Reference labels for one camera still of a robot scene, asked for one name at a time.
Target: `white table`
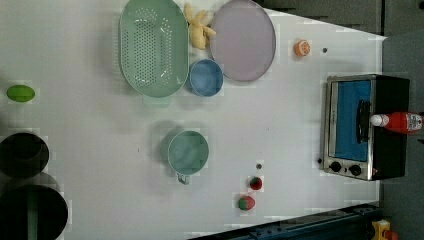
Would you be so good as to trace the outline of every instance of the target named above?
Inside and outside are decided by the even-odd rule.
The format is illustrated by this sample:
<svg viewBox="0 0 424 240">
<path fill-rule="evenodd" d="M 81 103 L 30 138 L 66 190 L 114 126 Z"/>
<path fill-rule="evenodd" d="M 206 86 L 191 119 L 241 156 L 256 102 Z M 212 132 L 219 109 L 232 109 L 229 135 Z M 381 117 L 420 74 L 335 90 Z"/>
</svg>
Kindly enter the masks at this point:
<svg viewBox="0 0 424 240">
<path fill-rule="evenodd" d="M 46 172 L 72 213 L 62 237 L 184 239 L 378 200 L 378 182 L 326 174 L 316 161 L 327 77 L 380 73 L 384 38 L 268 11 L 277 52 L 262 78 L 225 79 L 212 98 L 184 88 L 168 108 L 148 108 L 119 72 L 126 2 L 0 0 L 0 133 L 29 129 L 47 141 Z M 224 2 L 192 5 L 215 11 Z M 300 38 L 312 46 L 302 59 L 292 52 Z M 207 54 L 192 50 L 191 61 Z M 16 83 L 37 97 L 9 101 L 5 91 Z M 188 186 L 157 152 L 177 126 L 204 134 L 211 149 Z M 264 177 L 264 189 L 248 193 L 257 205 L 243 213 L 235 203 L 252 175 Z"/>
</svg>

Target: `toaster oven window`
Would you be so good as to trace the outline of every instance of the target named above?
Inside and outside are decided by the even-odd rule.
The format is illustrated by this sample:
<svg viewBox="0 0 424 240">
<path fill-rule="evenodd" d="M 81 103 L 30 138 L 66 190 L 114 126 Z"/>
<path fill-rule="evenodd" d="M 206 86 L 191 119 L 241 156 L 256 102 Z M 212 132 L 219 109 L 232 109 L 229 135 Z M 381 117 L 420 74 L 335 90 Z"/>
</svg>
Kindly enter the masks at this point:
<svg viewBox="0 0 424 240">
<path fill-rule="evenodd" d="M 337 122 L 334 157 L 366 162 L 367 140 L 358 142 L 359 107 L 371 101 L 371 81 L 337 83 Z"/>
</svg>

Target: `purple plate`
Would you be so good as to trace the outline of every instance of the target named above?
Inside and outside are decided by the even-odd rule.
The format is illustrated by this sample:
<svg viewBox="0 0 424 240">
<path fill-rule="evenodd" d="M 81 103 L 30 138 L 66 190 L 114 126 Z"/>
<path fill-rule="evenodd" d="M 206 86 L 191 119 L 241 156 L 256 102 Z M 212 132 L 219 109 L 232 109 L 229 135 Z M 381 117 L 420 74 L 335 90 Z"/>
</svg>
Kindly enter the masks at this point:
<svg viewBox="0 0 424 240">
<path fill-rule="evenodd" d="M 250 0 L 233 0 L 215 14 L 211 51 L 228 78 L 252 81 L 271 66 L 275 31 L 268 14 Z"/>
</svg>

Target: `black bowl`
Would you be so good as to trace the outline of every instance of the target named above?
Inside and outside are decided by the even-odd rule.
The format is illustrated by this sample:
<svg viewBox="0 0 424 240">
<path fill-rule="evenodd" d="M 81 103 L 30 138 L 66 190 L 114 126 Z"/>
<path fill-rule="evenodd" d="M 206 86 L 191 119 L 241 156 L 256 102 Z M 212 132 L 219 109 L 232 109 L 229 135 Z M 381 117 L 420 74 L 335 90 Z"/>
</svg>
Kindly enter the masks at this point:
<svg viewBox="0 0 424 240">
<path fill-rule="evenodd" d="M 31 216 L 36 216 L 32 220 L 36 223 L 29 225 Z M 54 240 L 60 236 L 67 221 L 66 201 L 49 187 L 26 185 L 0 198 L 0 239 L 26 240 L 28 226 L 37 226 L 36 239 Z"/>
<path fill-rule="evenodd" d="M 32 133 L 17 133 L 0 143 L 0 171 L 13 178 L 37 175 L 49 161 L 46 143 Z"/>
</svg>

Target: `toaster oven knob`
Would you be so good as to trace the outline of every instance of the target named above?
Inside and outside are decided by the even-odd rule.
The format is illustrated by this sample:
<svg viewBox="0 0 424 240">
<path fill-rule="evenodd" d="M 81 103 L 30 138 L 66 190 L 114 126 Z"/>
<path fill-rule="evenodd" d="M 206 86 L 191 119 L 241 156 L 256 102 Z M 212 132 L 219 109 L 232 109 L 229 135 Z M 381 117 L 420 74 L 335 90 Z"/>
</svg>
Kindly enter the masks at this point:
<svg viewBox="0 0 424 240">
<path fill-rule="evenodd" d="M 338 163 L 338 162 L 332 162 L 330 164 L 330 168 L 331 168 L 331 170 L 333 170 L 333 172 L 339 172 L 340 169 L 342 169 L 342 165 L 340 165 L 340 163 Z"/>
<path fill-rule="evenodd" d="M 361 175 L 361 167 L 358 165 L 353 165 L 352 167 L 349 168 L 349 171 L 352 173 L 353 176 L 359 176 Z"/>
</svg>

